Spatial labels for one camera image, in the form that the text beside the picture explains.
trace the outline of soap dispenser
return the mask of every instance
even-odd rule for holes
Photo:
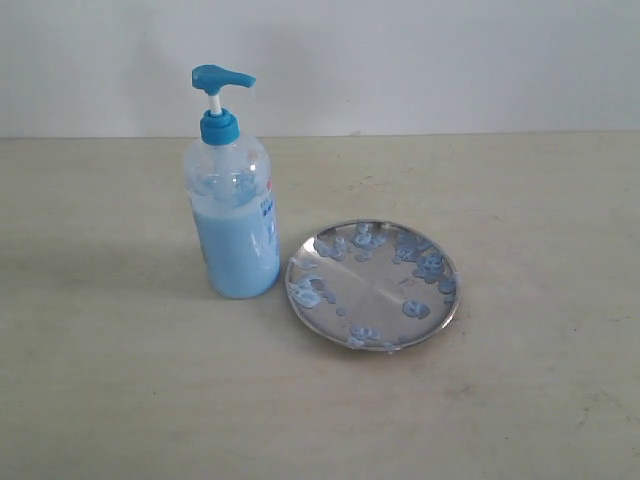
[[[187,191],[209,282],[231,298],[264,293],[280,273],[269,156],[220,105],[225,85],[254,83],[249,75],[216,65],[192,72],[193,87],[209,96],[209,110],[200,120],[201,138],[185,154]]]

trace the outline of beige table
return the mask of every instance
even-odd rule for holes
[[[207,286],[187,140],[0,141],[0,478],[640,478],[640,134],[266,141],[283,261],[432,236],[457,322],[334,347]]]

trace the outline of white wall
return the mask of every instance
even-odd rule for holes
[[[640,128],[638,0],[5,0],[1,136],[195,136],[191,68],[257,135]]]

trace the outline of blue pump head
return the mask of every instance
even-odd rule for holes
[[[225,85],[251,88],[256,79],[244,73],[232,72],[217,65],[200,65],[191,72],[191,84],[209,95],[209,110],[200,120],[202,141],[209,145],[228,145],[240,135],[238,120],[220,106],[220,89]]]

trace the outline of stainless steel plate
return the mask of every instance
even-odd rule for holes
[[[452,320],[460,281],[425,235],[392,222],[354,220],[309,238],[285,275],[293,310],[311,330],[347,348],[393,352]]]

